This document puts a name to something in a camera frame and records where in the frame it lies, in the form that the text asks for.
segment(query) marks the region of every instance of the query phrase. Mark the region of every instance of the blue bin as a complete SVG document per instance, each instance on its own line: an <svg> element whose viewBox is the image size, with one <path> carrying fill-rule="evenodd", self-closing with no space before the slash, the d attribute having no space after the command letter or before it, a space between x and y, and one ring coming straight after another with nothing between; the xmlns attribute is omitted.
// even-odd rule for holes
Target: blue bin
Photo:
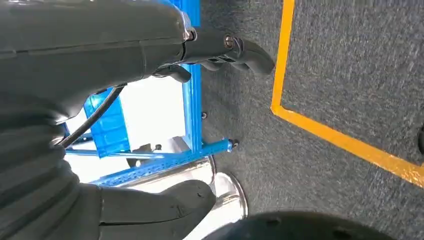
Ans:
<svg viewBox="0 0 424 240"><path fill-rule="evenodd" d="M87 117L91 116L96 109L108 97L112 88L105 92L90 96L84 103L84 111ZM97 148L99 158L117 152L130 150L127 128L125 127L124 114L121 100L116 98L109 109L93 124L91 135Z"/></svg>

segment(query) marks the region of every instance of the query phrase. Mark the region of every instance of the metal bolt head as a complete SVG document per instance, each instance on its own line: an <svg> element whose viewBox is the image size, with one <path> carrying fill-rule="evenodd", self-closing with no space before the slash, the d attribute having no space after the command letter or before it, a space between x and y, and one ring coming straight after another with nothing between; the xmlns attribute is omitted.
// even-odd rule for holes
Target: metal bolt head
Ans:
<svg viewBox="0 0 424 240"><path fill-rule="evenodd" d="M232 49L234 47L234 38L232 36L226 36L224 38L224 46L227 49Z"/></svg>

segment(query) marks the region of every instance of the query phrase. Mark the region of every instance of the yellow tape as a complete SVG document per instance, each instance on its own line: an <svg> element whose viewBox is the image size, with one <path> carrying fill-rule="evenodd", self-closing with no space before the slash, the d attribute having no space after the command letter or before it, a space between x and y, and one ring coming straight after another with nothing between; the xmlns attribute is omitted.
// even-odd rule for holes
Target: yellow tape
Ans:
<svg viewBox="0 0 424 240"><path fill-rule="evenodd" d="M344 149L402 179L424 188L424 165L418 166L281 106L289 54L294 0L284 0L271 110L278 117Z"/></svg>

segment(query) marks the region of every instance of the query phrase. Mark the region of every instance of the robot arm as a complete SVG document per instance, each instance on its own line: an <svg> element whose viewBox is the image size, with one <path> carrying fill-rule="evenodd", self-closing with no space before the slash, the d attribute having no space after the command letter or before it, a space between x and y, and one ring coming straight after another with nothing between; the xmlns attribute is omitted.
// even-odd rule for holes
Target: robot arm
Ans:
<svg viewBox="0 0 424 240"><path fill-rule="evenodd" d="M214 49L204 52L205 43ZM108 87L151 75L190 79L176 64L271 72L272 60L252 44L197 33L162 1L1 1L0 239L184 238L215 203L207 184L161 194L81 184L55 145L57 122Z"/></svg>

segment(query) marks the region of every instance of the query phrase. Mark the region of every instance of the screw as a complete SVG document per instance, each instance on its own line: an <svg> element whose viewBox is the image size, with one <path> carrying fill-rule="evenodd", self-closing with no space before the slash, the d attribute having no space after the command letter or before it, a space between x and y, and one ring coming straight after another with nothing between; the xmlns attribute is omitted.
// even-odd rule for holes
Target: screw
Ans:
<svg viewBox="0 0 424 240"><path fill-rule="evenodd" d="M193 31L190 31L187 41L193 41L195 38L196 38L195 33Z"/></svg>
<svg viewBox="0 0 424 240"><path fill-rule="evenodd" d="M226 36L224 38L224 46L227 49L232 49L234 47L234 38L232 36Z"/></svg>

